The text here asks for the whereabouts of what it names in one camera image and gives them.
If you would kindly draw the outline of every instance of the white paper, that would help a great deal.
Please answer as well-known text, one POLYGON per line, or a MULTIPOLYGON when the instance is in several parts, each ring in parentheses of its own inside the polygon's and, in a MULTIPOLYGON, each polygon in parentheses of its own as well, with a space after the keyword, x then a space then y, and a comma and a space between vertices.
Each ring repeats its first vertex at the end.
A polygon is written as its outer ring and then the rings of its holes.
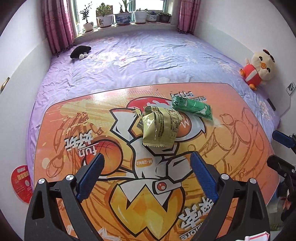
POLYGON ((253 236, 246 236, 244 240, 237 239, 236 241, 268 241, 269 233, 264 232, 253 236))

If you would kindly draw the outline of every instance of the orange table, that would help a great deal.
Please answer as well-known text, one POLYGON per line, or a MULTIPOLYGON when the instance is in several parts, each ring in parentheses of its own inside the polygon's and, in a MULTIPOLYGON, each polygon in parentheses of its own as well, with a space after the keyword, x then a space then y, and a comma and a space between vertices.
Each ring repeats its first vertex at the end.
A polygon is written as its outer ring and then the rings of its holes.
MULTIPOLYGON (((104 240, 189 240, 213 204, 192 173, 193 151, 233 179, 256 178, 266 203, 278 185, 278 175, 266 165, 273 151, 260 123, 240 95, 220 83, 132 87, 51 106, 40 128, 34 182, 75 174, 101 152, 105 168, 82 206, 104 240), (173 148, 144 147, 137 127, 143 108, 170 108, 171 94, 210 104, 214 121, 182 113, 173 148)), ((58 203, 68 233, 75 236, 62 201, 58 203)), ((235 205, 233 201, 220 235, 227 231, 235 205)))

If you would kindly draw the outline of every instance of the blue gripper pad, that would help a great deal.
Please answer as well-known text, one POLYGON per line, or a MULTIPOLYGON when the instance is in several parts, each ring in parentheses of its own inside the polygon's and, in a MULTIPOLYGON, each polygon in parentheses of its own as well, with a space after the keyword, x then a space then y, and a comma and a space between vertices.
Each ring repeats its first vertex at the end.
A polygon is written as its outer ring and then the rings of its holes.
POLYGON ((274 131, 272 133, 272 139, 288 148, 293 148, 295 146, 295 143, 292 138, 279 131, 274 131))
POLYGON ((190 165, 206 197, 215 203, 219 198, 217 183, 205 166, 205 162, 196 152, 190 156, 190 165))
POLYGON ((96 184, 103 168, 105 165, 105 159, 102 154, 99 154, 95 159, 88 165, 88 169, 77 184, 76 199, 81 203, 84 199, 87 199, 91 194, 91 191, 96 184))

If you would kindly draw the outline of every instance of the curtain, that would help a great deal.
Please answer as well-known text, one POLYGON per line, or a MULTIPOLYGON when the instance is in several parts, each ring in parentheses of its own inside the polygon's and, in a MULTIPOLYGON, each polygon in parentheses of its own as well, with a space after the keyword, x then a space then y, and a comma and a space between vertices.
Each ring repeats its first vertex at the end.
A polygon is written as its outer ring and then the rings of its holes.
POLYGON ((181 0, 179 32, 193 34, 201 0, 181 0))
POLYGON ((42 16, 45 32, 54 55, 74 45, 69 6, 67 0, 42 0, 42 16))

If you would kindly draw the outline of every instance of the white flower pot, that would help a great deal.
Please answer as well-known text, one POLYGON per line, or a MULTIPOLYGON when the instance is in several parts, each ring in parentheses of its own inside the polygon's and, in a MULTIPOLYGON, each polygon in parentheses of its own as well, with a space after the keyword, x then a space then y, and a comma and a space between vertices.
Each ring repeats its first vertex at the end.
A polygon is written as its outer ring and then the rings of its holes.
POLYGON ((83 25, 86 32, 92 31, 94 28, 94 22, 86 23, 83 25))
POLYGON ((147 22, 149 22, 149 23, 155 23, 156 20, 157 20, 157 15, 150 15, 150 14, 147 14, 146 20, 147 20, 147 22))
POLYGON ((135 24, 144 24, 146 23, 146 17, 148 12, 144 11, 134 11, 133 15, 135 16, 135 24))
POLYGON ((131 22, 131 12, 115 14, 115 21, 118 25, 129 25, 131 22))
POLYGON ((99 23, 100 28, 107 28, 107 27, 110 27, 112 25, 113 14, 106 15, 104 17, 97 17, 97 19, 98 19, 98 23, 99 23))

